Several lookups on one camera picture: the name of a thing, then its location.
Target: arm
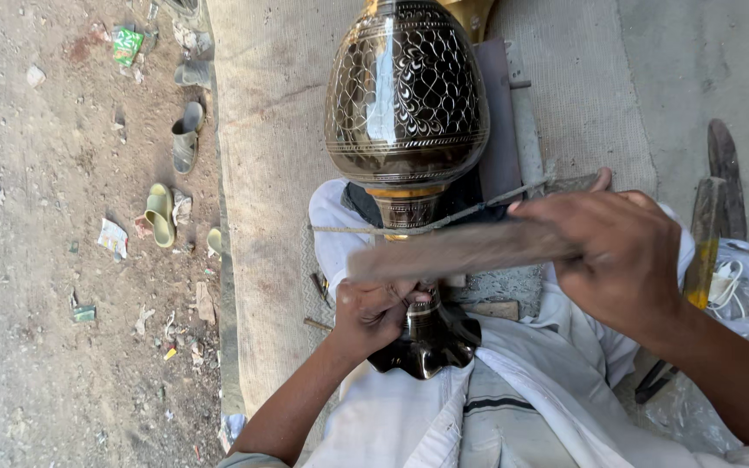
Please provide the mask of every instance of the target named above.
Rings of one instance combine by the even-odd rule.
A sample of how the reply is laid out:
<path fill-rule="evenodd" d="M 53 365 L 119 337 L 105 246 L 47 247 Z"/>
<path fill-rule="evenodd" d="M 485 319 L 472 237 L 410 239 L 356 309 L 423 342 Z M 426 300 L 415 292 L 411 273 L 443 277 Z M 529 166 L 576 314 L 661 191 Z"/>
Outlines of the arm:
<path fill-rule="evenodd" d="M 681 228 L 640 192 L 573 193 L 512 206 L 551 221 L 585 252 L 554 266 L 563 291 L 589 315 L 689 376 L 727 427 L 749 445 L 749 341 L 681 298 Z"/>
<path fill-rule="evenodd" d="M 414 287 L 415 282 L 339 283 L 334 330 L 256 411 L 227 456 L 262 453 L 293 466 L 339 383 L 401 334 L 406 315 L 403 299 L 407 303 L 431 300 L 429 294 L 413 291 Z"/>

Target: sandal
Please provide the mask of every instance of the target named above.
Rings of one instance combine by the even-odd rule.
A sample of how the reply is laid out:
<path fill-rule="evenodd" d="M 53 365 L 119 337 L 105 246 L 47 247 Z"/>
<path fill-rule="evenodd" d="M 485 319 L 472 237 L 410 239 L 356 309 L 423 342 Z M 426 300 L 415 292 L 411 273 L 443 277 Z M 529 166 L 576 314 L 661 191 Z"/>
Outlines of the sandal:
<path fill-rule="evenodd" d="M 207 233 L 207 256 L 212 257 L 213 253 L 217 253 L 219 256 L 219 261 L 221 261 L 221 252 L 223 249 L 221 248 L 221 229 L 216 227 L 210 229 L 210 232 Z"/>
<path fill-rule="evenodd" d="M 172 226 L 172 192 L 169 187 L 157 183 L 149 189 L 147 211 L 143 213 L 152 224 L 152 234 L 159 247 L 170 247 L 175 241 L 175 227 Z"/>

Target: slipper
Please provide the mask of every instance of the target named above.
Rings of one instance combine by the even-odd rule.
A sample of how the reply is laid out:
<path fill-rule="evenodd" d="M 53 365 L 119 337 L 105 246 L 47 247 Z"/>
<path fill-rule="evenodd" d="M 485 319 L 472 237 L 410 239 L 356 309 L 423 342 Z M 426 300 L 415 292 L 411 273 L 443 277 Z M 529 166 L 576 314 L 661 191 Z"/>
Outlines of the slipper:
<path fill-rule="evenodd" d="M 157 183 L 149 189 L 147 211 L 143 216 L 152 224 L 155 243 L 159 247 L 170 247 L 175 241 L 175 227 L 172 226 L 172 192 L 167 186 Z"/>
<path fill-rule="evenodd" d="M 221 253 L 224 249 L 221 247 L 221 229 L 216 227 L 210 229 L 207 233 L 207 256 L 212 257 L 213 253 L 217 253 L 219 261 L 221 261 Z"/>
<path fill-rule="evenodd" d="M 210 63 L 206 60 L 188 60 L 178 68 L 172 75 L 178 86 L 200 86 L 212 89 L 210 83 Z"/>
<path fill-rule="evenodd" d="M 187 102 L 184 116 L 172 125 L 172 166 L 187 174 L 198 156 L 198 131 L 204 124 L 204 108 L 195 101 Z"/>

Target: motion-blurred hand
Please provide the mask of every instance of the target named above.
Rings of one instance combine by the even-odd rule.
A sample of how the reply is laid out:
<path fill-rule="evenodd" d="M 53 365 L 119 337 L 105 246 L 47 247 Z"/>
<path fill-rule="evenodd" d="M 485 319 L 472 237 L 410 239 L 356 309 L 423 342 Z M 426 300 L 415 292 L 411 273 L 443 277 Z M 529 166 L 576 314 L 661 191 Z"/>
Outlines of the motion-blurred hand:
<path fill-rule="evenodd" d="M 336 325 L 330 337 L 360 361 L 399 335 L 408 305 L 430 301 L 415 281 L 350 282 L 337 285 Z"/>
<path fill-rule="evenodd" d="M 581 259 L 554 267 L 563 292 L 599 322 L 636 337 L 681 312 L 681 227 L 642 192 L 557 194 L 508 214 L 551 221 L 582 245 Z"/>

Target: white cable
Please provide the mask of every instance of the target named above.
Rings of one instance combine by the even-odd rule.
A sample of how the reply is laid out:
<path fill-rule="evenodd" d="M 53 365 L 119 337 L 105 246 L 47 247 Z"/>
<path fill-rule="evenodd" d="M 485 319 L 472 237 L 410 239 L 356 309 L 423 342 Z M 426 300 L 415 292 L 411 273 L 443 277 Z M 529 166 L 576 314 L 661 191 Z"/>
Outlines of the white cable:
<path fill-rule="evenodd" d="M 718 314 L 718 311 L 722 309 L 724 306 L 726 306 L 727 304 L 729 304 L 730 300 L 733 298 L 736 299 L 736 303 L 739 306 L 739 310 L 742 311 L 742 319 L 747 318 L 747 313 L 744 311 L 742 302 L 739 300 L 738 295 L 736 294 L 736 288 L 739 285 L 738 279 L 742 276 L 742 272 L 744 271 L 744 265 L 742 265 L 742 262 L 739 260 L 726 261 L 718 267 L 718 269 L 716 270 L 716 273 L 719 273 L 720 271 L 726 268 L 731 268 L 734 264 L 738 264 L 738 269 L 736 269 L 736 273 L 733 278 L 730 278 L 730 277 L 727 278 L 731 280 L 731 282 L 727 284 L 727 288 L 717 298 L 717 299 L 722 299 L 725 297 L 726 299 L 724 299 L 724 301 L 721 303 L 713 302 L 715 304 L 718 304 L 717 306 L 707 304 L 707 309 L 710 309 L 711 311 L 713 311 L 713 315 L 715 315 L 718 320 L 723 320 L 723 318 Z M 731 320 L 733 319 L 733 311 L 731 311 L 730 319 Z"/>

